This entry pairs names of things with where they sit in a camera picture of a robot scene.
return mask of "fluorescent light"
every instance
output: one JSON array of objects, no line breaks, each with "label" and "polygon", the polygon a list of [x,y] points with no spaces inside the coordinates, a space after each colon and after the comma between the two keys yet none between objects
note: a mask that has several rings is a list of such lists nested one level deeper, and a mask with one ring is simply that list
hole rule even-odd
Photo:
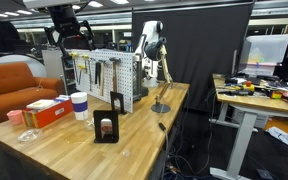
[{"label": "fluorescent light", "polygon": [[0,14],[0,17],[7,17],[8,15]]},{"label": "fluorescent light", "polygon": [[29,11],[23,11],[23,10],[18,10],[17,12],[18,12],[18,13],[21,13],[21,14],[32,14],[32,13],[29,12]]},{"label": "fluorescent light", "polygon": [[116,4],[127,4],[128,1],[127,0],[111,0],[113,3]]},{"label": "fluorescent light", "polygon": [[73,9],[81,9],[81,7],[79,7],[78,5],[73,5],[72,8]]},{"label": "fluorescent light", "polygon": [[19,16],[19,14],[12,13],[12,12],[5,12],[4,14],[11,15],[11,16]]},{"label": "fluorescent light", "polygon": [[96,1],[91,1],[90,3],[88,3],[89,6],[92,6],[92,7],[102,7],[103,4],[100,4]]}]

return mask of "wooden table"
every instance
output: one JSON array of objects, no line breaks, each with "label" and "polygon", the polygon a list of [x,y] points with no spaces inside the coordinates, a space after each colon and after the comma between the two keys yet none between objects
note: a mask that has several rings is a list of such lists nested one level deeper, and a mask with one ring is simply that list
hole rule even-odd
[{"label": "wooden table", "polygon": [[[224,86],[224,78],[221,75],[213,75],[215,87]],[[280,99],[255,96],[228,96],[217,94],[217,100],[222,102],[222,109],[218,120],[212,119],[213,123],[238,128],[234,147],[227,170],[211,168],[210,173],[220,179],[247,179],[239,174],[244,155],[251,138],[253,126],[257,114],[288,117],[288,103]],[[225,121],[228,105],[245,112],[242,122],[233,124]]]},{"label": "wooden table", "polygon": [[[158,123],[171,129],[188,88],[188,84],[174,83],[166,91],[161,103],[171,111],[165,114],[151,110],[161,87],[150,89],[148,96],[134,103],[134,113],[119,115],[116,144],[94,144],[94,130],[87,130],[72,112],[42,128],[43,134],[27,143],[17,137],[28,127],[3,122],[0,147],[61,179],[147,179],[165,141]],[[94,110],[110,109],[110,104],[91,96],[88,104],[91,117]]]}]

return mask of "white pegboard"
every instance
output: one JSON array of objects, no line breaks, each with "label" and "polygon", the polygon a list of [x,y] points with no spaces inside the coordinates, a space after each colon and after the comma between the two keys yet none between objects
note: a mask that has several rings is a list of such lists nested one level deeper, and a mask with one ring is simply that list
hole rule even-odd
[{"label": "white pegboard", "polygon": [[[133,112],[133,53],[100,50],[70,50],[70,52],[77,54],[74,57],[77,75],[75,77],[76,89],[108,103],[111,103],[110,92],[113,91],[113,63],[109,59],[120,59],[116,67],[117,92],[123,94],[125,111]],[[95,84],[96,62],[104,62],[103,96],[100,95],[99,78]],[[115,105],[120,107],[120,102],[115,100]]]}]

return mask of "white desk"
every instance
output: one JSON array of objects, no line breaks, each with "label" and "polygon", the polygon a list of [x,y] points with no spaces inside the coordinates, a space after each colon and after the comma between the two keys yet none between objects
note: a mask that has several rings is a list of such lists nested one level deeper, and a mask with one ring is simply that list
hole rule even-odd
[{"label": "white desk", "polygon": [[[213,79],[215,87],[224,85],[224,79],[220,78],[220,76],[213,75]],[[217,123],[230,125],[230,123],[224,122],[228,105],[245,111],[245,114],[240,125],[231,125],[231,127],[237,127],[238,131],[227,169],[221,170],[211,167],[210,173],[214,177],[226,180],[248,179],[240,176],[239,171],[241,169],[245,152],[252,135],[257,114],[288,117],[288,103],[279,99],[248,96],[231,97],[224,94],[217,94],[217,100],[223,103],[223,108]]]}]

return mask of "floor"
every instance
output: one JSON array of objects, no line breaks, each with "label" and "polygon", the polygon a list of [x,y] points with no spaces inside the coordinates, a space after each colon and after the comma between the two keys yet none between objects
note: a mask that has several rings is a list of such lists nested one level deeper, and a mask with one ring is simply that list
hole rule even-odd
[{"label": "floor", "polygon": [[[209,167],[226,169],[237,129],[215,124],[210,129],[208,117],[208,113],[197,111],[183,114],[182,128],[171,147],[164,179],[216,179],[209,175]],[[7,173],[9,166],[19,172],[27,170],[21,163],[5,165],[3,157],[0,152],[0,179],[11,179]],[[273,179],[288,180],[288,146],[262,130],[252,134],[240,175],[255,180],[261,179],[257,169],[269,171]],[[36,178],[36,176],[26,175],[19,176],[17,179],[27,177]]]}]

